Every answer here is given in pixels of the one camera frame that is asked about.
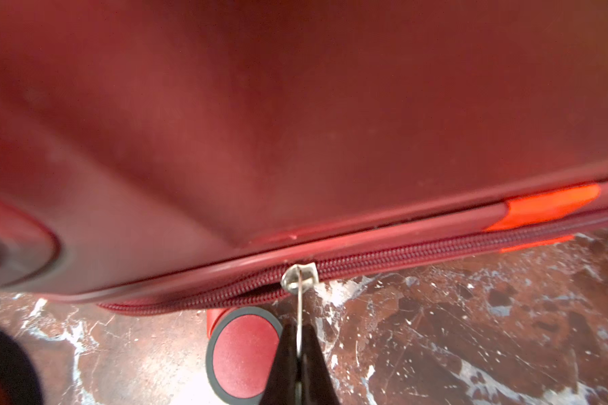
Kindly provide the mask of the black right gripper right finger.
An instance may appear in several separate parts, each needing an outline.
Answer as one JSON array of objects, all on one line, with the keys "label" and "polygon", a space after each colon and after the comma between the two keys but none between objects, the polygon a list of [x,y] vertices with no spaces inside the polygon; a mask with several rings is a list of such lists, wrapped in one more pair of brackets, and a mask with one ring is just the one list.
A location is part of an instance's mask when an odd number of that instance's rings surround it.
[{"label": "black right gripper right finger", "polygon": [[311,325],[302,328],[299,380],[302,385],[302,404],[339,405],[316,330]]}]

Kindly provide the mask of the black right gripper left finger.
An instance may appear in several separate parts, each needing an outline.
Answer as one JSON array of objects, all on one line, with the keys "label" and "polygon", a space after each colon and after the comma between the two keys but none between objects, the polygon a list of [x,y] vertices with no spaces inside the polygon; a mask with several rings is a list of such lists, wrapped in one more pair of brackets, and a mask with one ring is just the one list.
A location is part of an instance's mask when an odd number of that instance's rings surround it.
[{"label": "black right gripper left finger", "polygon": [[283,328],[260,405],[297,404],[297,327]]}]

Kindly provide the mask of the silver zipper pull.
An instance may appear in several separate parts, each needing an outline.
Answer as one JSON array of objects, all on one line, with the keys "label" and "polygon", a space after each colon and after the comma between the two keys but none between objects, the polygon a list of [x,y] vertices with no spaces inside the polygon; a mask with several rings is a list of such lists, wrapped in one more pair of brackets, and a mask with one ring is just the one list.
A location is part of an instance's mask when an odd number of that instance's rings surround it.
[{"label": "silver zipper pull", "polygon": [[294,264],[282,275],[280,285],[285,292],[297,297],[297,359],[302,357],[303,296],[319,283],[316,263]]}]

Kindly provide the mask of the red ribbed hardshell suitcase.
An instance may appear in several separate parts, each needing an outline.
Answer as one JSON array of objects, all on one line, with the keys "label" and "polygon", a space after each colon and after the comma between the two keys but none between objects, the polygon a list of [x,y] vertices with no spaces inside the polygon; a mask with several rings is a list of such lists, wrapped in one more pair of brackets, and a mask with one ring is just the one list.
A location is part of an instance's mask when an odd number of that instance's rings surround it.
[{"label": "red ribbed hardshell suitcase", "polygon": [[151,316],[608,227],[608,1],[0,1],[0,292]]}]

